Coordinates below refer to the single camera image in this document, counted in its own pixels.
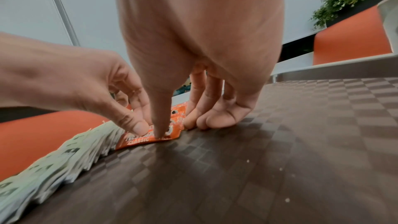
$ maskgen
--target person's right hand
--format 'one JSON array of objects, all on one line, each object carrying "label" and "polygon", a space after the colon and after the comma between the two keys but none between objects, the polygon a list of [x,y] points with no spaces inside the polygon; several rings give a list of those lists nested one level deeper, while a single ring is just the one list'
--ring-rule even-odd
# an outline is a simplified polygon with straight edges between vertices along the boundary
[{"label": "person's right hand", "polygon": [[280,54],[283,0],[118,0],[118,9],[156,137],[189,75],[187,128],[232,126],[254,109]]}]

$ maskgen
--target metal strip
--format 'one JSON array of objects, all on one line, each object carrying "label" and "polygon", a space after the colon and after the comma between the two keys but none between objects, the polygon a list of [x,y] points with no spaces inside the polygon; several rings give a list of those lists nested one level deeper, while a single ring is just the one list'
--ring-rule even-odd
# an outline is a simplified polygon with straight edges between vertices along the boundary
[{"label": "metal strip", "polygon": [[58,9],[58,12],[61,16],[61,19],[65,25],[65,28],[70,37],[70,40],[72,41],[72,45],[80,46],[80,42],[78,40],[78,37],[76,36],[75,30],[73,29],[72,23],[69,20],[68,14],[66,13],[65,8],[63,7],[62,1],[54,0],[54,2]]},{"label": "metal strip", "polygon": [[310,68],[271,76],[270,82],[398,77],[398,55],[341,65]]}]

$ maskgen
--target checkered tabletop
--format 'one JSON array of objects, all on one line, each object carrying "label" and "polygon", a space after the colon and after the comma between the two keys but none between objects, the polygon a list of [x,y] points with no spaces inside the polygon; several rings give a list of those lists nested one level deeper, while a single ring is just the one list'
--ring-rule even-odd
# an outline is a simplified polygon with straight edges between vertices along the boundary
[{"label": "checkered tabletop", "polygon": [[115,152],[19,223],[398,223],[398,78],[266,85],[237,126]]}]

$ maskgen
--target orange seat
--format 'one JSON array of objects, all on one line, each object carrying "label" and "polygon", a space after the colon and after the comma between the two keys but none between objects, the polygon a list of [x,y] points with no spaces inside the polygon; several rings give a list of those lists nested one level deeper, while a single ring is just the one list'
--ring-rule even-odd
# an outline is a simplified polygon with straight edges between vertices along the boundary
[{"label": "orange seat", "polygon": [[315,36],[313,65],[392,53],[377,6]]},{"label": "orange seat", "polygon": [[58,149],[74,135],[108,121],[82,111],[64,111],[0,124],[0,181]]}]

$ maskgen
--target fingernail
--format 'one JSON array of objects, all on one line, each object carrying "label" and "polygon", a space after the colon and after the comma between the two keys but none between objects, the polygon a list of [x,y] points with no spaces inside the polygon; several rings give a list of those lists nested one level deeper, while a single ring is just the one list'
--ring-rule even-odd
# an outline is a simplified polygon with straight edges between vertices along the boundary
[{"label": "fingernail", "polygon": [[148,126],[144,122],[138,122],[134,127],[133,127],[133,132],[139,136],[143,136],[148,133]]}]

